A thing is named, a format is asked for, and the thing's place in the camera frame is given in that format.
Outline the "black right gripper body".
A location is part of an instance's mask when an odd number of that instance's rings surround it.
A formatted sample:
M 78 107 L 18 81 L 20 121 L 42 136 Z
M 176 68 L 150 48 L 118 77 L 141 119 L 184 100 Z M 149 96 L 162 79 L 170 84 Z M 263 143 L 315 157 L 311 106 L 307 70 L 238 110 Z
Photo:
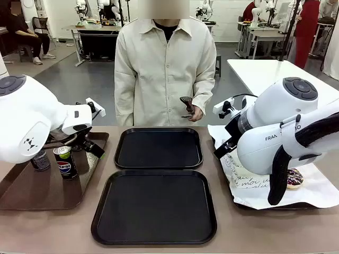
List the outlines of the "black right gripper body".
M 238 144 L 238 140 L 242 136 L 242 133 L 238 127 L 238 118 L 233 118 L 225 126 L 226 131 L 230 134 L 230 138 L 227 140 L 227 146 L 229 148 L 235 148 Z

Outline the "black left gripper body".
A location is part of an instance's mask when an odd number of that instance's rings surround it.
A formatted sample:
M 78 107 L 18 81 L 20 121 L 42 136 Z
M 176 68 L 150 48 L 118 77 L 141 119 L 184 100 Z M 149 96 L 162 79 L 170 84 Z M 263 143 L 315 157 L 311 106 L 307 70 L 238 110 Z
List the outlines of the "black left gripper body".
M 80 130 L 74 134 L 71 134 L 70 136 L 63 138 L 63 139 L 59 139 L 57 140 L 56 138 L 54 138 L 51 134 L 49 134 L 49 144 L 62 144 L 64 146 L 69 146 L 69 147 L 73 147 L 73 146 L 80 146 L 81 144 L 83 144 L 83 142 L 86 141 L 87 139 L 87 135 L 90 132 L 90 130 L 92 129 L 92 127 L 88 127 L 85 128 L 83 130 Z

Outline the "person's left hand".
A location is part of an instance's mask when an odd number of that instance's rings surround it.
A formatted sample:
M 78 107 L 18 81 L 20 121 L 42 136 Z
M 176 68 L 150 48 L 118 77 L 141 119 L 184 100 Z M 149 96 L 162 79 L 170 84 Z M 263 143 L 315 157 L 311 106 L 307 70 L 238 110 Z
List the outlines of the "person's left hand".
M 194 114 L 190 116 L 189 121 L 191 122 L 197 122 L 202 119 L 203 112 L 198 106 L 193 106 L 194 108 Z

